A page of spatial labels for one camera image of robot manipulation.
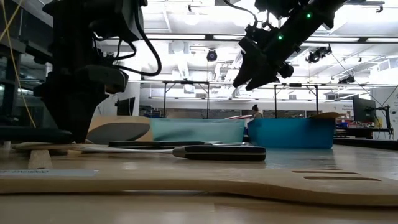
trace table surface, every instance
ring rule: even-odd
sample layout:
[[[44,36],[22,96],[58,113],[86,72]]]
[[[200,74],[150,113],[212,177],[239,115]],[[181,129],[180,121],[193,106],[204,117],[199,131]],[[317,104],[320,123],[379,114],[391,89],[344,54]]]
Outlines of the table surface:
[[[27,154],[0,158],[0,169],[26,169]],[[53,156],[54,169],[344,169],[398,180],[394,151],[334,146],[331,150],[269,149],[265,162],[189,161],[168,154]],[[397,223],[397,209],[301,205],[209,192],[3,195],[0,223]]]

